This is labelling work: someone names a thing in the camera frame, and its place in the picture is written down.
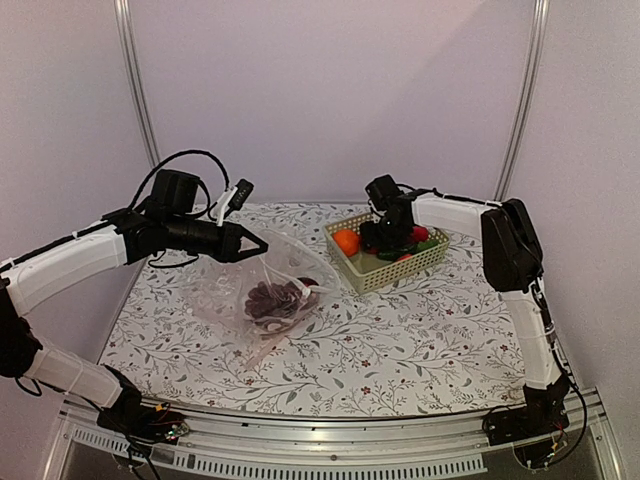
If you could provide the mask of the clear white-dotted zip bag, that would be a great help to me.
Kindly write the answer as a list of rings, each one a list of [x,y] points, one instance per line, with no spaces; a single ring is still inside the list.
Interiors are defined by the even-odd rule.
[[[282,335],[335,294],[340,280],[321,255],[294,236],[259,230],[267,251],[219,277],[214,313],[229,330],[261,340]]]

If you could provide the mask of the dark purple toy grapes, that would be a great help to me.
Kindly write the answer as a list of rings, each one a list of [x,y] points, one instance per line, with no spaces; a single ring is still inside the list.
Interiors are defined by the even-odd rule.
[[[302,290],[292,282],[267,284],[259,282],[248,292],[244,313],[253,320],[266,317],[289,318],[301,305]]]

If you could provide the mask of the clear pink-zipper zip bag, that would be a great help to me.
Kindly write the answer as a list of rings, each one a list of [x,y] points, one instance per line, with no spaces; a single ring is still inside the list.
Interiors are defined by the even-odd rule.
[[[213,327],[214,334],[234,352],[239,352],[244,367],[256,367],[300,322],[302,308],[310,298],[302,294],[298,311],[289,318],[266,317],[253,320],[244,313],[248,292],[259,282],[304,286],[296,277],[283,275],[265,265],[249,267],[201,267],[181,290],[188,310]]]

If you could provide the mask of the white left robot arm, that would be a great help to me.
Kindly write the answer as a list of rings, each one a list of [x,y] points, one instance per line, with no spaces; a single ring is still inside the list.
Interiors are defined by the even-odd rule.
[[[142,202],[104,215],[74,232],[1,267],[1,375],[29,378],[87,399],[108,410],[128,434],[148,426],[148,412],[131,397],[138,391],[119,373],[90,363],[34,336],[26,317],[37,306],[102,272],[132,265],[166,250],[236,263],[263,254],[268,245],[227,221],[253,190],[242,179],[213,206],[193,210],[199,177],[161,170]]]

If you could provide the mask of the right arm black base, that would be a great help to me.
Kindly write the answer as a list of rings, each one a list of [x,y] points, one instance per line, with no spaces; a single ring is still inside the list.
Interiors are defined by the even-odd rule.
[[[491,409],[482,430],[491,446],[524,441],[514,455],[529,470],[548,468],[559,452],[569,420],[564,399],[569,386],[560,383],[546,390],[524,386],[525,405]]]

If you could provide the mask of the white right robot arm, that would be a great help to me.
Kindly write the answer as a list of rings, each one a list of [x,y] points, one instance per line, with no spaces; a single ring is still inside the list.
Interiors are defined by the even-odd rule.
[[[543,252],[524,203],[482,201],[437,189],[401,190],[391,175],[372,180],[365,192],[381,216],[370,222],[364,241],[378,249],[408,243],[415,226],[458,232],[481,242],[486,282],[505,302],[520,344],[525,397],[536,398],[517,415],[517,427],[537,436],[556,417],[551,398],[570,389],[555,352],[555,325],[544,294]]]

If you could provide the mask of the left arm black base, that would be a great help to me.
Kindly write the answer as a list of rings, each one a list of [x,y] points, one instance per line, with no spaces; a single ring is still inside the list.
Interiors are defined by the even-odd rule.
[[[143,405],[141,392],[129,379],[112,367],[106,369],[116,377],[122,391],[111,407],[99,408],[99,427],[149,444],[176,444],[189,433],[186,417],[174,411],[169,402]]]

